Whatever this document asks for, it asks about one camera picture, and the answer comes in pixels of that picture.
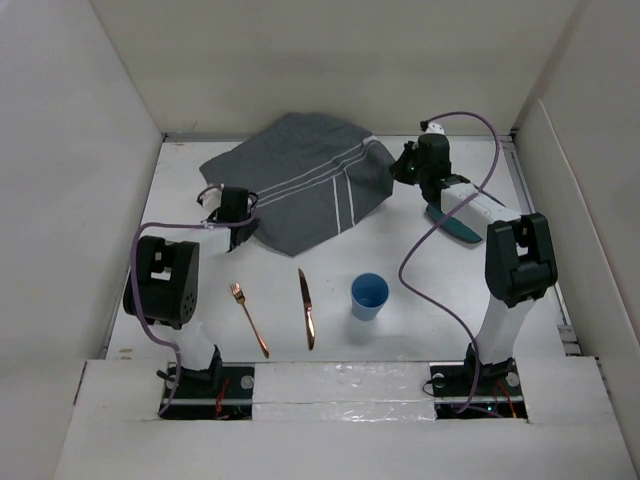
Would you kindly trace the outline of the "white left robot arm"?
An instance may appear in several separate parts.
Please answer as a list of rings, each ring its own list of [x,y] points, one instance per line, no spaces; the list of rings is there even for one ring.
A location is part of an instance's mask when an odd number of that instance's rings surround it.
[[[199,291],[200,255],[229,253],[257,230],[257,193],[246,188],[210,185],[196,199],[203,205],[213,192],[220,204],[196,224],[146,222],[140,225],[130,250],[130,273],[123,308],[137,318],[147,338],[171,349],[176,371],[163,377],[188,381],[201,396],[222,387],[221,354],[193,316]]]

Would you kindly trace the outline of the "grey striped placemat cloth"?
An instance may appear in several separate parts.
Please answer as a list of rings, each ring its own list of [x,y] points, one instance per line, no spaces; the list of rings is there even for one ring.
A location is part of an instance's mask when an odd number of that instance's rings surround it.
[[[393,162],[363,127],[321,113],[289,113],[200,172],[209,184],[257,194],[256,238],[295,257],[356,226],[388,199]]]

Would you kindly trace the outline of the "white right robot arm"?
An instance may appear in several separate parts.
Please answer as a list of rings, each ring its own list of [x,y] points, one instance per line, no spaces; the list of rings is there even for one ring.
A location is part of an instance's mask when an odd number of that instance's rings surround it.
[[[427,205],[441,212],[440,222],[455,219],[485,241],[490,299],[467,349],[462,381],[471,392],[486,393],[511,369],[526,317],[557,282],[549,222],[540,213],[524,214],[502,205],[454,174],[443,134],[427,133],[407,142],[390,173],[400,183],[419,186]]]

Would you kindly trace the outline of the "teal square plate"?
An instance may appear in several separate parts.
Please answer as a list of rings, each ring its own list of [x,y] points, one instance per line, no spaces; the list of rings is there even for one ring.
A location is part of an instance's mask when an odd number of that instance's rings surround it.
[[[456,240],[467,244],[479,244],[483,241],[483,238],[480,235],[453,217],[448,218],[446,221],[442,221],[445,214],[435,205],[430,203],[427,204],[426,215],[434,224],[440,222],[439,228]]]

